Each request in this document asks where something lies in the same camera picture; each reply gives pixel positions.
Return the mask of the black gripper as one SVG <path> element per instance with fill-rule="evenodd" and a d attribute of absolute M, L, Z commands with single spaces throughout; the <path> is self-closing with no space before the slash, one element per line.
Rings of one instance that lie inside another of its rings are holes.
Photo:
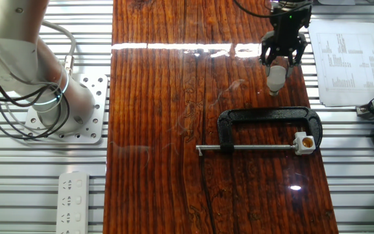
<path fill-rule="evenodd" d="M 274 31 L 267 32 L 261 41 L 260 63 L 266 67 L 266 76 L 270 74 L 271 63 L 276 58 L 276 49 L 288 49 L 289 78 L 293 69 L 301 65 L 301 58 L 308 45 L 304 34 L 299 33 L 301 27 L 308 27 L 312 7 L 305 6 L 297 10 L 275 7 L 270 22 Z"/>

